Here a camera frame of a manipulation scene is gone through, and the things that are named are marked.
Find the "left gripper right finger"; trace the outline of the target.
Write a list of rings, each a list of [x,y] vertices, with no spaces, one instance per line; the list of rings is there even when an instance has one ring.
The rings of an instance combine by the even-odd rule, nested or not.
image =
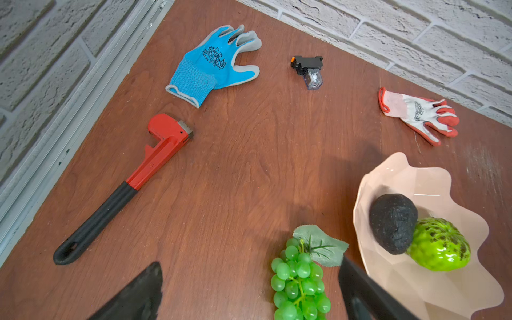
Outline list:
[[[417,318],[347,257],[338,280],[349,319]]]

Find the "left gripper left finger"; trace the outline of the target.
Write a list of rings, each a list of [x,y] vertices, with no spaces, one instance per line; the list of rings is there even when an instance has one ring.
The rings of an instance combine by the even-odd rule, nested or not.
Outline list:
[[[162,285],[161,265],[154,261],[89,319],[157,319]]]

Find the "green grape bunch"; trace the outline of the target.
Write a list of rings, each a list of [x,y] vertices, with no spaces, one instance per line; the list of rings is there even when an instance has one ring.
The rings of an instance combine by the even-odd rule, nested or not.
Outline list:
[[[331,301],[324,284],[325,267],[339,267],[349,248],[317,225],[301,225],[271,262],[274,319],[326,319]]]

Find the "black avocado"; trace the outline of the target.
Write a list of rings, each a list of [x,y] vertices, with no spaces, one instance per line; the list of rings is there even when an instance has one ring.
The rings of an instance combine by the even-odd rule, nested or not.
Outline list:
[[[416,206],[400,193],[378,197],[369,211],[369,224],[376,241],[392,255],[405,253],[412,244],[417,220]]]

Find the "green custard apple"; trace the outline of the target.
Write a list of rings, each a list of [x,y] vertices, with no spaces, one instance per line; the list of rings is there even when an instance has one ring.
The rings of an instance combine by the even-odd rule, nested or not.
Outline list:
[[[417,222],[407,254],[434,272],[461,269],[471,261],[471,247],[462,233],[451,222],[434,217]]]

